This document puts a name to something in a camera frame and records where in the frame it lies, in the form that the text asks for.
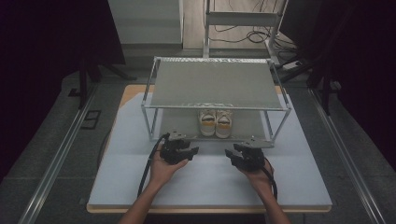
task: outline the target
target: pair of shoes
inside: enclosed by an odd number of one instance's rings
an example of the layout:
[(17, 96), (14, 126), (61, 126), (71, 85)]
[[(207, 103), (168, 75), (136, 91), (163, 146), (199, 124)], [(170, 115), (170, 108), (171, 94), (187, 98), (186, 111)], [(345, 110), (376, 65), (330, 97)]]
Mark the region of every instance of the pair of shoes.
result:
[(228, 138), (231, 135), (233, 112), (230, 110), (200, 110), (198, 120), (200, 130), (203, 136), (212, 136), (216, 134), (219, 138)]

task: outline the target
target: gray floor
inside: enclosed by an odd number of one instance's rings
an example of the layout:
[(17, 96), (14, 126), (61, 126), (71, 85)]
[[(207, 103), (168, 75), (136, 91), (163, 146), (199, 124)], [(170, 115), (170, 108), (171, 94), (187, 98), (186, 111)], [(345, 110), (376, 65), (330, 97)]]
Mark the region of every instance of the gray floor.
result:
[[(106, 69), (104, 78), (93, 99), (90, 110), (101, 110), (94, 130), (79, 130), (64, 165), (46, 199), (36, 223), (116, 223), (120, 214), (96, 215), (86, 211), (93, 181), (97, 172), (101, 145), (110, 130), (123, 89), (133, 83)], [(145, 82), (149, 71), (128, 71)], [(326, 131), (312, 97), (304, 84), (307, 74), (285, 86), (303, 126), (309, 146), (331, 195), (334, 206), (325, 214), (289, 214), (293, 223), (371, 223), (343, 163)], [(32, 197), (40, 177), (47, 169), (55, 151), (77, 113), (78, 98), (69, 97), (78, 87), (78, 76), (64, 79), (63, 90), (11, 172), (0, 186), (0, 223), (16, 223)], [(349, 153), (357, 163), (371, 192), (378, 201), (385, 220), (396, 219), (396, 174), (379, 153), (367, 134), (331, 97), (331, 117), (343, 136)], [(259, 222), (263, 216), (149, 216), (148, 223), (247, 223)]]

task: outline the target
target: white shoe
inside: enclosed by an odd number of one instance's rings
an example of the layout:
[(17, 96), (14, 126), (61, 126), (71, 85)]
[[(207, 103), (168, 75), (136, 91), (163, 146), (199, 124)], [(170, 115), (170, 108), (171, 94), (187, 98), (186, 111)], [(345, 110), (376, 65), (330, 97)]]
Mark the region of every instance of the white shoe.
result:
[(200, 131), (203, 136), (212, 136), (216, 129), (216, 110), (203, 109), (198, 114)]
[(228, 138), (231, 135), (233, 127), (231, 110), (218, 110), (216, 113), (216, 136), (219, 138)]

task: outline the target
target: metal frame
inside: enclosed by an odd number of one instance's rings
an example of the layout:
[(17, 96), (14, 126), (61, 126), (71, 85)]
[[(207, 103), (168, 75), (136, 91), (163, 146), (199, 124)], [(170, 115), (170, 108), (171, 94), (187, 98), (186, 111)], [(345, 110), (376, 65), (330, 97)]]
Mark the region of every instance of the metal frame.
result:
[[(145, 122), (146, 122), (146, 127), (147, 127), (147, 130), (148, 130), (148, 137), (149, 137), (149, 139), (151, 141), (155, 140), (154, 131), (155, 131), (155, 125), (156, 125), (157, 117), (158, 117), (158, 110), (160, 108), (180, 108), (180, 109), (183, 109), (183, 108), (189, 108), (189, 109), (197, 108), (198, 109), (199, 108), (199, 107), (193, 107), (193, 106), (192, 107), (181, 107), (181, 106), (148, 105), (147, 99), (148, 99), (148, 94), (149, 94), (149, 86), (151, 85), (151, 80), (152, 80), (153, 76), (157, 76), (157, 74), (158, 74), (162, 59), (167, 60), (167, 59), (170, 59), (170, 58), (162, 58), (162, 57), (155, 57), (154, 58), (154, 64), (152, 65), (151, 74), (150, 74), (150, 76), (148, 78), (148, 83), (147, 83), (145, 94), (143, 96), (143, 100), (142, 100), (142, 104), (141, 104), (142, 112), (143, 112), (143, 115), (144, 115), (144, 118), (145, 118)], [(171, 58), (170, 60), (187, 60), (187, 61), (188, 60), (198, 60), (198, 61), (212, 61), (213, 60), (213, 61), (223, 61), (223, 60), (232, 60), (232, 59), (193, 59), (193, 58), (184, 59), (184, 58)], [(281, 128), (283, 127), (287, 117), (289, 116), (289, 113), (291, 111), (291, 106), (290, 106), (288, 97), (286, 95), (286, 92), (283, 89), (282, 84), (279, 81), (279, 76), (278, 76), (278, 74), (276, 72), (275, 64), (271, 60), (259, 60), (259, 61), (263, 61), (263, 62), (269, 63), (270, 64), (270, 69), (271, 69), (271, 66), (272, 66), (272, 70), (274, 71), (274, 73), (272, 75), (273, 75), (273, 77), (275, 77), (275, 82), (277, 82), (279, 84), (279, 88), (281, 89), (281, 94), (282, 94), (282, 97), (283, 97), (283, 100), (284, 100), (284, 103), (285, 103), (286, 107), (283, 107), (282, 109), (278, 109), (278, 108), (257, 109), (257, 108), (242, 108), (242, 107), (235, 108), (235, 107), (224, 106), (224, 105), (222, 105), (222, 106), (213, 105), (213, 106), (210, 106), (210, 107), (206, 106), (205, 108), (211, 108), (211, 109), (232, 109), (232, 110), (245, 109), (245, 110), (260, 110), (260, 111), (263, 111), (264, 112), (264, 116), (266, 118), (266, 124), (267, 124), (266, 128), (267, 128), (267, 131), (268, 131), (269, 135), (266, 136), (266, 139), (257, 139), (259, 141), (256, 142), (255, 144), (257, 145), (257, 144), (259, 144), (261, 142), (259, 147), (274, 147), (275, 140), (276, 140)], [(152, 122), (150, 122), (150, 120), (149, 120), (147, 109), (155, 109), (155, 113), (154, 113), (154, 117), (152, 119)], [(285, 116), (283, 117), (283, 119), (281, 120), (279, 126), (275, 130), (273, 129), (273, 127), (271, 125), (271, 122), (270, 122), (270, 119), (269, 119), (269, 116), (268, 116), (268, 112), (269, 111), (285, 112)], [(233, 139), (227, 139), (227, 140), (232, 140), (232, 141), (235, 141), (235, 140), (242, 140), (242, 141), (247, 140), (247, 141), (251, 141), (251, 139), (234, 139), (234, 138)]]
[(206, 0), (205, 11), (205, 39), (204, 39), (204, 58), (209, 58), (209, 26), (211, 25), (237, 25), (237, 26), (271, 26), (269, 40), (265, 40), (265, 45), (275, 65), (279, 65), (273, 45), (280, 22), (282, 21), (283, 11), (287, 0), (281, 2), (280, 10), (277, 13), (263, 12), (211, 12), (210, 0)]

